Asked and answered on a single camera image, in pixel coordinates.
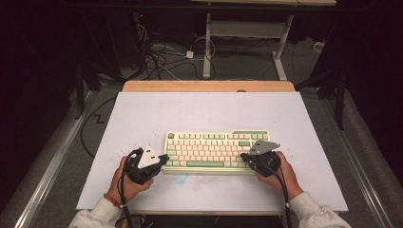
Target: desk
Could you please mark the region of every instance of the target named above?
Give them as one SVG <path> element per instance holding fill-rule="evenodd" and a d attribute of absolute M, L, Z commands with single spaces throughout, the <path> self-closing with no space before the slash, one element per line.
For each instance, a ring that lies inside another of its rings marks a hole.
<path fill-rule="evenodd" d="M 195 92 L 178 92 L 192 88 Z M 249 92 L 235 92 L 239 89 Z M 339 212 L 348 210 L 299 93 L 288 82 L 239 81 L 127 82 L 116 101 L 77 209 L 93 208 L 108 189 L 120 158 L 137 146 L 149 143 L 157 153 L 162 153 L 168 131 L 234 128 L 267 129 L 273 141 L 281 143 L 279 150 L 295 167 L 301 187 L 320 204 L 330 205 Z M 281 196 L 258 182 L 254 175 L 161 172 L 154 180 L 149 190 L 129 203 L 131 212 L 283 214 Z"/>
<path fill-rule="evenodd" d="M 334 6 L 336 0 L 193 0 L 196 2 L 205 2 L 208 5 L 215 3 L 230 4 L 260 4 L 260 5 L 291 5 L 291 6 Z M 276 67 L 278 78 L 287 80 L 284 67 L 280 57 L 287 41 L 288 32 L 293 22 L 293 15 L 288 15 L 284 23 L 262 23 L 262 22 L 240 22 L 240 21 L 214 21 L 211 19 L 211 13 L 207 13 L 206 33 L 205 33 L 205 54 L 203 64 L 204 79 L 210 78 L 211 64 L 211 36 L 238 36 L 238 37 L 257 37 L 257 38 L 279 38 L 278 50 L 272 52 L 273 62 Z"/>

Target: human hand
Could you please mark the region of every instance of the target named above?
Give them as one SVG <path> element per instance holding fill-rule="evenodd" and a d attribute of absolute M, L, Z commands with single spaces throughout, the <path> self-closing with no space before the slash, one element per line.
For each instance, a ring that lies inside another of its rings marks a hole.
<path fill-rule="evenodd" d="M 122 157 L 121 164 L 119 165 L 119 168 L 116 169 L 115 174 L 113 175 L 112 183 L 110 184 L 109 190 L 107 191 L 107 194 L 113 199 L 115 199 L 116 202 L 118 202 L 119 204 L 122 203 L 121 203 L 121 195 L 119 194 L 118 188 L 119 189 L 121 188 L 120 178 L 122 176 L 122 170 L 124 168 L 125 159 L 126 157 Z M 133 200 L 133 198 L 136 197 L 137 194 L 150 188 L 153 181 L 154 180 L 150 179 L 144 185 L 140 185 L 138 183 L 132 182 L 130 178 L 127 175 L 125 175 L 124 193 L 126 201 Z"/>
<path fill-rule="evenodd" d="M 291 200 L 292 198 L 296 197 L 297 195 L 303 193 L 303 190 L 299 187 L 297 182 L 297 176 L 294 172 L 293 166 L 285 159 L 284 154 L 282 152 L 276 152 L 279 159 L 281 160 L 281 167 L 277 171 L 280 178 L 284 181 L 283 176 L 285 178 L 285 184 L 287 185 L 288 191 L 288 199 Z M 263 183 L 267 183 L 272 186 L 277 192 L 283 194 L 281 184 L 279 183 L 278 179 L 271 175 L 270 177 L 263 177 L 262 174 L 256 172 L 255 175 L 258 177 L 258 180 Z"/>

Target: keyboard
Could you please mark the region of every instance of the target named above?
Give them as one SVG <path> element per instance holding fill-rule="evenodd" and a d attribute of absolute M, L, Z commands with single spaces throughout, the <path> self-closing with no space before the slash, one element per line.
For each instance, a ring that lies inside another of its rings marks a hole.
<path fill-rule="evenodd" d="M 240 157 L 248 153 L 257 140 L 270 141 L 268 131 L 169 132 L 164 153 L 169 161 L 164 173 L 253 174 Z"/>

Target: wrist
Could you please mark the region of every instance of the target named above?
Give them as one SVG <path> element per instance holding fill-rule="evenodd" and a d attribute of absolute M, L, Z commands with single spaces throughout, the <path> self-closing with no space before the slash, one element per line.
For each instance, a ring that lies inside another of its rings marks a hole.
<path fill-rule="evenodd" d="M 118 207 L 119 209 L 122 209 L 122 202 L 121 202 L 121 197 L 119 194 L 115 194 L 112 192 L 107 192 L 104 194 L 104 198 L 110 201 L 114 206 Z"/>
<path fill-rule="evenodd" d="M 292 200 L 301 193 L 303 193 L 303 190 L 299 186 L 292 187 L 288 189 L 288 198 L 289 200 Z"/>

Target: white tabletop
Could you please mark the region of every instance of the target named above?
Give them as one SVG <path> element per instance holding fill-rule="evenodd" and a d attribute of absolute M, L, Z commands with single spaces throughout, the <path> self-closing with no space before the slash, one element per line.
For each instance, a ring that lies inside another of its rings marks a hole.
<path fill-rule="evenodd" d="M 172 131 L 270 132 L 297 173 L 301 187 L 319 203 L 347 211 L 335 175 L 298 92 L 121 92 L 86 180 L 77 209 L 91 209 L 110 185 L 122 156 L 150 144 L 163 153 Z M 143 214 L 282 214 L 283 198 L 254 175 L 170 175 L 129 203 Z"/>

